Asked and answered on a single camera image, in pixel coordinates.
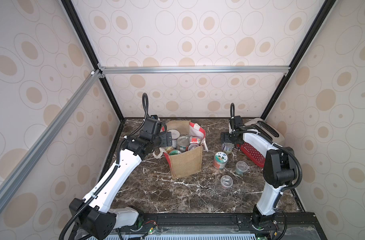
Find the orange label seed jar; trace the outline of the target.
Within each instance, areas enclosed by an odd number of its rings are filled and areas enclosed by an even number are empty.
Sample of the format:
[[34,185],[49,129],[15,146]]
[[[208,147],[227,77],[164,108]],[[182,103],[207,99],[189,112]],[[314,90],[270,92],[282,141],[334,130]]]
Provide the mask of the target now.
[[224,169],[227,162],[228,162],[228,156],[227,156],[226,153],[224,153],[224,152],[217,152],[214,155],[213,166],[216,169],[218,169],[218,170]]

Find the teal label seed jar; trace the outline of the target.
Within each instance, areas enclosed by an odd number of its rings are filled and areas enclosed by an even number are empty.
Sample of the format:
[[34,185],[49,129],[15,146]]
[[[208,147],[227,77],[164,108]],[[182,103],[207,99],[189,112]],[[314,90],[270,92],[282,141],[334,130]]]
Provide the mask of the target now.
[[236,163],[235,172],[237,175],[242,176],[245,172],[247,172],[248,169],[249,169],[249,166],[247,163],[245,163],[243,161],[239,161]]

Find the burlap canvas bag red lining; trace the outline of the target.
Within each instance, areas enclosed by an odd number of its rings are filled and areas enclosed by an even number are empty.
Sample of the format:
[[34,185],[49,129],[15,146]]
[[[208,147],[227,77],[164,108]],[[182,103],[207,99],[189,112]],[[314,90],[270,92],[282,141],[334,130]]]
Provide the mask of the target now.
[[169,155],[165,148],[160,147],[160,154],[154,154],[153,156],[157,159],[161,156],[166,158],[173,179],[184,178],[199,173],[201,171],[202,152],[203,150],[208,150],[205,142],[206,131],[200,125],[190,121],[169,121],[166,123],[166,126],[168,130],[177,130],[181,134],[199,137],[203,142],[193,150],[173,156]]

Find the clear small seed jar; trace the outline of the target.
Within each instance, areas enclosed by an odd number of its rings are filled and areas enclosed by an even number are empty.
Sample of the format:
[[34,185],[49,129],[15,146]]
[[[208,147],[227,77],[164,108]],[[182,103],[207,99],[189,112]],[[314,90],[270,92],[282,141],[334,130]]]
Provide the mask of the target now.
[[220,184],[224,189],[230,189],[233,186],[233,179],[231,176],[224,175],[220,178]]

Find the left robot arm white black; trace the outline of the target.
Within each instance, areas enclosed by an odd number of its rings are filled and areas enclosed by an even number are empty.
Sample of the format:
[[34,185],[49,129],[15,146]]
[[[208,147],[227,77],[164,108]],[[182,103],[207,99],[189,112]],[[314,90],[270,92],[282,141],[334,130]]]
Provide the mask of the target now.
[[112,230],[132,226],[138,218],[138,211],[125,208],[110,212],[117,193],[133,170],[155,149],[172,145],[171,133],[165,123],[156,115],[148,114],[148,95],[142,95],[144,117],[141,125],[125,137],[117,149],[116,161],[95,187],[83,199],[75,198],[69,209],[72,217],[63,227],[59,239],[63,240],[71,225],[85,230],[84,239],[95,237],[105,239]]

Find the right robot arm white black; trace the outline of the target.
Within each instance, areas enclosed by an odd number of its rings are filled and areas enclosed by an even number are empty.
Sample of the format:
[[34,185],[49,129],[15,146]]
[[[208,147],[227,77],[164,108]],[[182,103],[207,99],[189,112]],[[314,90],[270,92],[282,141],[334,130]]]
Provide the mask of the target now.
[[260,118],[244,123],[230,105],[228,132],[221,133],[221,142],[233,144],[250,160],[263,160],[265,180],[262,195],[253,207],[251,217],[255,229],[261,230],[274,219],[277,204],[284,191],[296,188],[302,180],[302,168],[294,151],[284,147],[284,136]]

